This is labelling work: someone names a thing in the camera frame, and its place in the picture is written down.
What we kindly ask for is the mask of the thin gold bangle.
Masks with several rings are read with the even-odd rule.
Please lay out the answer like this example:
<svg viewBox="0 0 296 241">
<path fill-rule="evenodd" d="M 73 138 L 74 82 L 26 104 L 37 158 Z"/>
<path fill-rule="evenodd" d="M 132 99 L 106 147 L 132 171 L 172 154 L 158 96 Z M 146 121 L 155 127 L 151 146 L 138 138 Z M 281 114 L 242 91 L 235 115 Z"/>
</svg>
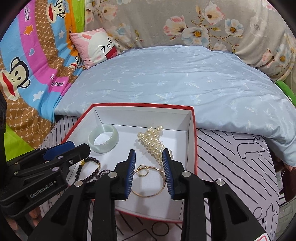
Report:
<svg viewBox="0 0 296 241">
<path fill-rule="evenodd" d="M 162 169 L 140 165 L 134 171 L 132 192 L 141 198 L 159 195 L 166 186 L 166 178 Z"/>
</svg>

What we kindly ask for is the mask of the red jewelry box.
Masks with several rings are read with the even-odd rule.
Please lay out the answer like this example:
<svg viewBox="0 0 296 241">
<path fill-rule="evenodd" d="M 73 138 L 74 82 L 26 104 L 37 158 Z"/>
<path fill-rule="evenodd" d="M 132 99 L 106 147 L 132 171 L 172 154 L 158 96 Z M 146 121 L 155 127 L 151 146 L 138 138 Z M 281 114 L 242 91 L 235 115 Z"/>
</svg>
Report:
<svg viewBox="0 0 296 241">
<path fill-rule="evenodd" d="M 98 147 L 111 137 L 111 132 L 96 128 L 109 124 L 116 128 L 119 140 L 104 154 L 92 151 L 102 168 L 114 170 L 117 163 L 136 153 L 132 191 L 126 201 L 117 201 L 118 211 L 151 220 L 181 222 L 183 202 L 168 194 L 162 170 L 162 151 L 183 167 L 197 172 L 197 137 L 194 109 L 191 106 L 148 103 L 93 104 L 69 130 L 65 141 L 75 145 Z"/>
</svg>

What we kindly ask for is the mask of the lavender striped bed sheet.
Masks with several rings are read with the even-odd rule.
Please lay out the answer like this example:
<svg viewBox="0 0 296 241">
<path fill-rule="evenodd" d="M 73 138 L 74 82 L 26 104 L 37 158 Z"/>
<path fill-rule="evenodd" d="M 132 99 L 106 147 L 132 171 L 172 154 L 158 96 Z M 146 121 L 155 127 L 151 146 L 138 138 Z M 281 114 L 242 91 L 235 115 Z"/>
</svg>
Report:
<svg viewBox="0 0 296 241">
<path fill-rule="evenodd" d="M 198 176 L 223 179 L 275 239 L 279 194 L 273 161 L 261 136 L 197 130 Z M 156 222 L 122 212 L 116 214 L 118 240 L 180 240 L 179 223 Z"/>
</svg>

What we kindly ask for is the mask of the pale jade bangle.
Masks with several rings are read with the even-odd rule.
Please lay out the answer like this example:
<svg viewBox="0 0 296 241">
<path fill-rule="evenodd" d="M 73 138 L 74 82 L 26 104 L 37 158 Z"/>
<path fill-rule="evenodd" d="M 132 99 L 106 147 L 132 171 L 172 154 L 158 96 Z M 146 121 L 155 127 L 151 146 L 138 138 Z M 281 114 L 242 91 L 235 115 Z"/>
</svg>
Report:
<svg viewBox="0 0 296 241">
<path fill-rule="evenodd" d="M 104 154 L 111 151 L 119 141 L 119 133 L 113 125 L 100 124 L 88 136 L 92 151 Z"/>
</svg>

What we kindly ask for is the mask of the white pearl hair clip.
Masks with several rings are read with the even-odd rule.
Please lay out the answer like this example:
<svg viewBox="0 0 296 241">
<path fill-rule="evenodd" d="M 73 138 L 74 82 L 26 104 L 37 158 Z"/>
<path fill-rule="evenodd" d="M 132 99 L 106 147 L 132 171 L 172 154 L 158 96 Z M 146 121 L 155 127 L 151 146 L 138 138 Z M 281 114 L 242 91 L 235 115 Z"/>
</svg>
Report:
<svg viewBox="0 0 296 241">
<path fill-rule="evenodd" d="M 163 126 L 151 126 L 144 133 L 137 134 L 138 141 L 154 157 L 159 166 L 163 165 L 163 150 L 165 149 L 165 145 L 161 141 L 163 130 Z"/>
</svg>

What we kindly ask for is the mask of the monkey cartoon blanket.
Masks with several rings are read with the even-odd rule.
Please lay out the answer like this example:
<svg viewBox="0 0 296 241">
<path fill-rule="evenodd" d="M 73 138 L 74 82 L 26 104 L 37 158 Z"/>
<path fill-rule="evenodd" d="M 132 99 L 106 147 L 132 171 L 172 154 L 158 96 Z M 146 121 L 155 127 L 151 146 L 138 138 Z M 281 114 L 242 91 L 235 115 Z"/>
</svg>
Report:
<svg viewBox="0 0 296 241">
<path fill-rule="evenodd" d="M 84 1 L 29 1 L 1 40 L 7 160 L 38 148 L 55 108 L 83 70 L 70 33 L 84 30 Z"/>
</svg>

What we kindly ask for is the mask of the pink bunny pillow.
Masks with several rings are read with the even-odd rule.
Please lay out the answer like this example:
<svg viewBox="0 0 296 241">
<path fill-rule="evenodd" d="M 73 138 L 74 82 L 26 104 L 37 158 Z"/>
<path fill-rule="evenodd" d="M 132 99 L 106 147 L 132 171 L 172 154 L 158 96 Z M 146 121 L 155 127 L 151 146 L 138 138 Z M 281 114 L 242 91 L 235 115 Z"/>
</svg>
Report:
<svg viewBox="0 0 296 241">
<path fill-rule="evenodd" d="M 69 36 L 86 69 L 119 55 L 117 42 L 104 28 L 70 33 Z"/>
</svg>

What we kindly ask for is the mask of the light blue quilt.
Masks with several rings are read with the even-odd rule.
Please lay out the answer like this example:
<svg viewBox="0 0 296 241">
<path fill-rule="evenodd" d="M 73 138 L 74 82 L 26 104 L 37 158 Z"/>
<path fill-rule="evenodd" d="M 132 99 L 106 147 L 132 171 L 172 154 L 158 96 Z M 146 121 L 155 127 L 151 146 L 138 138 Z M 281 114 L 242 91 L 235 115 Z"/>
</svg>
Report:
<svg viewBox="0 0 296 241">
<path fill-rule="evenodd" d="M 83 70 L 54 113 L 81 116 L 95 103 L 192 106 L 199 128 L 263 136 L 295 166 L 295 107 L 266 74 L 231 53 L 201 46 L 128 50 Z"/>
</svg>

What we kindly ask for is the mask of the green plastic object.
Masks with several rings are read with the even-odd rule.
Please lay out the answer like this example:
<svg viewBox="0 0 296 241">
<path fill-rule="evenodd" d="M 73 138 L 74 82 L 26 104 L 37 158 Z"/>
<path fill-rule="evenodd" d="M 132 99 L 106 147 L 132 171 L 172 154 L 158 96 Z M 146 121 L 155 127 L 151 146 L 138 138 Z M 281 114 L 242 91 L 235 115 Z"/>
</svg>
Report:
<svg viewBox="0 0 296 241">
<path fill-rule="evenodd" d="M 283 93 L 288 97 L 294 106 L 296 106 L 296 96 L 293 91 L 285 84 L 283 81 L 276 81 L 276 85 L 283 91 Z"/>
</svg>

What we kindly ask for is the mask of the floral grey duvet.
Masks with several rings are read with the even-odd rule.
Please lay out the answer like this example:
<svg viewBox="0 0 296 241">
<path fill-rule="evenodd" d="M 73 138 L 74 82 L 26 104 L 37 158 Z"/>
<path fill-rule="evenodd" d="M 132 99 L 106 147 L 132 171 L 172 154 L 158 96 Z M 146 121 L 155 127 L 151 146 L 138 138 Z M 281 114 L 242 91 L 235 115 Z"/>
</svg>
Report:
<svg viewBox="0 0 296 241">
<path fill-rule="evenodd" d="M 122 50 L 198 45 L 234 53 L 273 80 L 295 78 L 295 37 L 268 1 L 86 1 L 85 22 Z"/>
</svg>

